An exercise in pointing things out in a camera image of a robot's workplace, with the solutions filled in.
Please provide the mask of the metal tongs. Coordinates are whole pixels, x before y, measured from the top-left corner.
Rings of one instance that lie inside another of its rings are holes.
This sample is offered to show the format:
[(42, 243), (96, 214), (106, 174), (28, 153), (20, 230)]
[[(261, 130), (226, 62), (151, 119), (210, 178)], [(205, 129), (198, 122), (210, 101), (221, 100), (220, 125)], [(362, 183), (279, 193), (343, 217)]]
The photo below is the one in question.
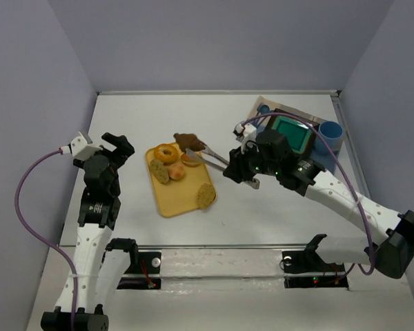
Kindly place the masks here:
[(207, 166), (210, 166), (220, 172), (223, 172), (226, 167), (229, 166), (228, 160), (213, 152), (208, 146), (200, 151), (193, 151), (190, 148), (186, 148), (185, 153), (191, 159), (194, 159), (200, 163), (205, 163)]

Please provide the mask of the brown croissant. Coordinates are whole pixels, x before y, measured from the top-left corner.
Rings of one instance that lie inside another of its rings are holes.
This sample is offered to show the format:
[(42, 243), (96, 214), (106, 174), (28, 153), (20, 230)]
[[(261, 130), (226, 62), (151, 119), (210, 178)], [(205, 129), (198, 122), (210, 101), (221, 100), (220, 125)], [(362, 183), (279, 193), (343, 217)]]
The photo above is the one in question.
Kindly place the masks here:
[(173, 137), (183, 153), (187, 150), (199, 152), (206, 148), (206, 144), (196, 134), (174, 133)]

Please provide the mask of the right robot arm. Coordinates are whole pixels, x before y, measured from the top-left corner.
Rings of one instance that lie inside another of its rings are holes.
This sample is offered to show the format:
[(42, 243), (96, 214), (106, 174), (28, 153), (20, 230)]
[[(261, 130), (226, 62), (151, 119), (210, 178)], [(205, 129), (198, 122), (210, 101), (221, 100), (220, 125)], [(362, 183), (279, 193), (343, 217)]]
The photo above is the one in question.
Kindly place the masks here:
[(325, 167), (295, 154), (288, 139), (275, 130), (237, 134), (240, 147), (229, 152), (223, 175), (236, 183), (256, 174), (275, 177), (281, 186), (332, 210), (363, 230), (366, 240), (342, 249), (331, 247), (319, 234), (308, 254), (327, 263), (369, 264), (392, 279), (406, 272), (414, 257), (414, 211), (385, 208), (338, 180)]

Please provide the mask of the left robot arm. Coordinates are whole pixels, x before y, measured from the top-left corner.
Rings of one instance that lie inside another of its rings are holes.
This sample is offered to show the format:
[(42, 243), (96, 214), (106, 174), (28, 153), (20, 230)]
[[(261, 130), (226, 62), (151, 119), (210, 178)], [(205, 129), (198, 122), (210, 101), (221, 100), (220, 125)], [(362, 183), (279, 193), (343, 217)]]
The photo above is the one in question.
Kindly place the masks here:
[(122, 275), (138, 263), (134, 239), (112, 237), (121, 201), (118, 170), (135, 152), (124, 135), (101, 137), (108, 150), (80, 133), (68, 145), (85, 188), (77, 219), (72, 268), (52, 312), (41, 318), (43, 330), (107, 330), (106, 306)]

